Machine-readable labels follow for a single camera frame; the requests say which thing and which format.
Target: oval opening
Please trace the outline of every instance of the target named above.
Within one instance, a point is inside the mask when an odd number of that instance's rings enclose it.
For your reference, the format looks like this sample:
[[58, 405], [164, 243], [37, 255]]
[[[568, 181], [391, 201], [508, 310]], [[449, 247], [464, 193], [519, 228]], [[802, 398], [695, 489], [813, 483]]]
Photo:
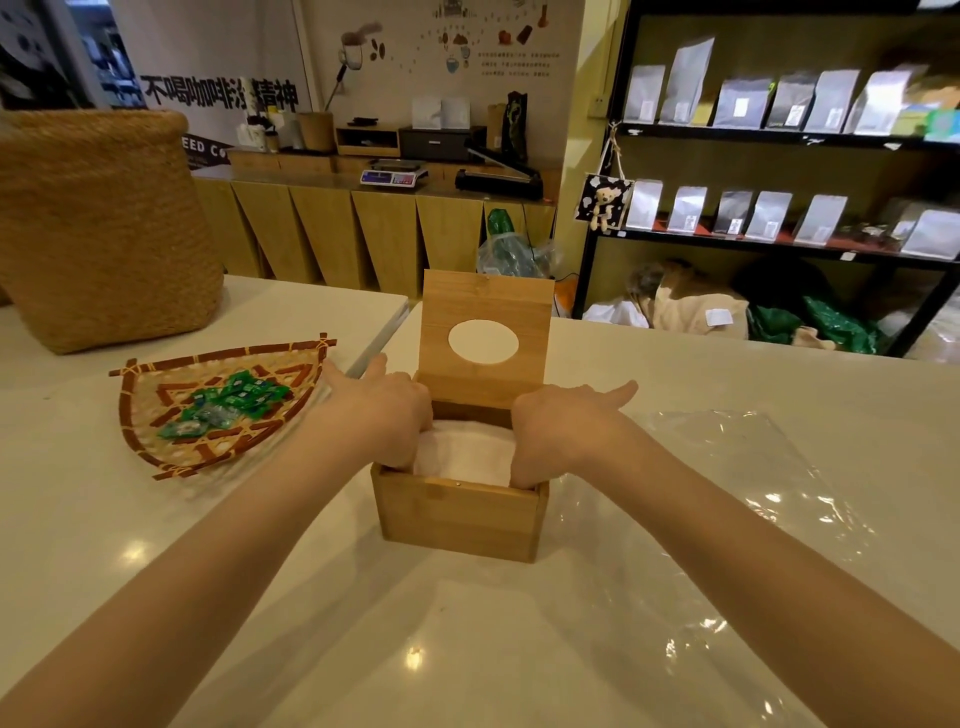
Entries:
[[487, 319], [462, 321], [450, 330], [450, 348], [474, 364], [499, 364], [520, 348], [516, 334]]

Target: wall mural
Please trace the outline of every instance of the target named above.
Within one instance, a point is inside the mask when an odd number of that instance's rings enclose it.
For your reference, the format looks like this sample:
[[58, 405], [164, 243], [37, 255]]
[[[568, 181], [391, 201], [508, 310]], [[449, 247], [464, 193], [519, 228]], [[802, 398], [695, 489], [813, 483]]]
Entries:
[[[486, 106], [516, 90], [530, 94], [531, 154], [563, 157], [583, 0], [314, 0], [310, 7], [324, 90], [341, 63], [355, 71], [330, 106], [338, 123], [369, 116], [409, 124], [414, 96], [467, 96], [473, 123], [483, 124]], [[539, 123], [551, 128], [537, 130]]]

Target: teddy bear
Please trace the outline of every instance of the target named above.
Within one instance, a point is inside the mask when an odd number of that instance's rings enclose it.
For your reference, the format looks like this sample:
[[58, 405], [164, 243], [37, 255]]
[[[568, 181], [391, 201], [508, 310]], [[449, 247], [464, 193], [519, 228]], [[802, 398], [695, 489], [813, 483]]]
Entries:
[[593, 193], [593, 213], [590, 216], [590, 229], [595, 231], [599, 225], [600, 230], [606, 232], [609, 229], [607, 223], [613, 217], [613, 201], [622, 194], [619, 189], [612, 187], [599, 187]]

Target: black box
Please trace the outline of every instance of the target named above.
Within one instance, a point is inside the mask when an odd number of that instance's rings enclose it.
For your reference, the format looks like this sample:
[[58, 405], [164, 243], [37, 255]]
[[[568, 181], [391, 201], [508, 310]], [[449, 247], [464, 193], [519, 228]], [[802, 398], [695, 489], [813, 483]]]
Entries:
[[483, 146], [487, 141], [487, 127], [469, 129], [414, 129], [400, 130], [400, 156], [422, 161], [482, 161], [467, 151], [464, 142], [473, 141]]

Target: white plastic bag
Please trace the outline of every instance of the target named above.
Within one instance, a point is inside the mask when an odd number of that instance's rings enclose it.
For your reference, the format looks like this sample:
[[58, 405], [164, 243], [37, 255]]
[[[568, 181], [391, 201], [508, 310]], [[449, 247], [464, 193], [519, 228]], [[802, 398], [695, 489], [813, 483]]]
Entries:
[[584, 321], [597, 321], [601, 324], [620, 324], [625, 327], [649, 328], [647, 317], [636, 303], [617, 299], [606, 303], [595, 303], [584, 313]]

